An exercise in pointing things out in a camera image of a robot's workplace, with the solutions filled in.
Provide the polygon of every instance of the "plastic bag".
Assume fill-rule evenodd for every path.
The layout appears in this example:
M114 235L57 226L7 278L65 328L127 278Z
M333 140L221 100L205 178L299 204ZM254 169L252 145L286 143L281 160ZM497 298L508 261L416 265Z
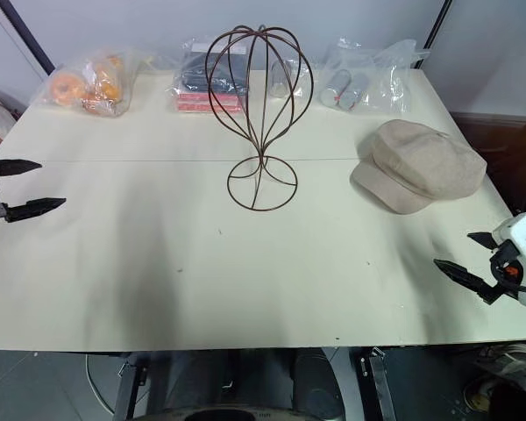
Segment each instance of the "plastic bag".
M183 45L183 58L179 70L174 75L174 82L169 89L174 107L178 111L212 112L209 101L209 84L205 74L205 59L212 41L209 38L192 39ZM210 51L208 69L215 66L218 55L226 46L218 43ZM246 87L245 70L247 68L247 49L240 42L229 50L230 63L234 80L231 79L228 68L228 54L225 54L214 69L211 87L222 105L216 101L213 105L216 111L224 108L229 113L242 112L241 97Z
M340 39L323 66L317 95L327 107L348 112L402 114L409 111L409 68L429 52L405 39L385 50L370 50Z
M298 60L287 59L284 60L285 68L283 68L280 62L275 61L268 71L268 84L267 92L269 96L275 98L286 98L289 94L288 76L290 77L291 83L294 84L296 74L298 73ZM311 86L311 78L309 77L309 69L305 63L300 65L300 74L298 75L298 83L294 89L295 99L306 99L309 96Z
M38 93L41 103L103 117L129 109L142 55L129 50L100 52L57 68Z

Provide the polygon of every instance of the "wire hat stand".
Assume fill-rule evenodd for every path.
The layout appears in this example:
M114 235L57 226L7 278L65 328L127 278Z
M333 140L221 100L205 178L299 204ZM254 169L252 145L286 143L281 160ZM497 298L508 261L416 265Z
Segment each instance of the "wire hat stand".
M263 98L253 98L257 101L262 100L262 104L259 103L262 106L253 106L252 112L250 112L250 93L252 92L250 72L253 64L253 52L258 41L263 43L265 53L265 91ZM242 73L245 71L244 75L239 75L238 69L234 70L231 62L231 50L233 51L237 45L249 45L246 52L246 68L241 69ZM297 65L290 66L282 58L279 49L291 51L292 58L295 59L294 63ZM217 54L217 57L213 63L209 64L211 53ZM284 103L276 116L267 120L271 60L276 60L273 66L278 66L279 71L284 72L286 95L282 100L273 99L273 101L283 101ZM213 76L221 62L225 66L227 65L234 93L238 97L238 103L243 111L243 113L238 114L238 119L235 119L226 110L213 89ZM304 100L295 98L295 92L299 88L302 74L302 64L309 75L309 95ZM228 130L248 140L255 148L256 154L238 162L228 174L227 188L230 197L234 202L251 211L279 209L295 196L298 189L298 177L295 170L287 162L267 154L267 149L278 138L284 136L306 112L314 92L314 77L298 40L292 32L280 27L266 28L262 25L256 31L248 26L236 26L232 31L220 35L210 45L205 58L204 69L207 77L210 108L218 122ZM238 84L239 78L245 80L243 89ZM297 113L296 109L301 106L302 110Z

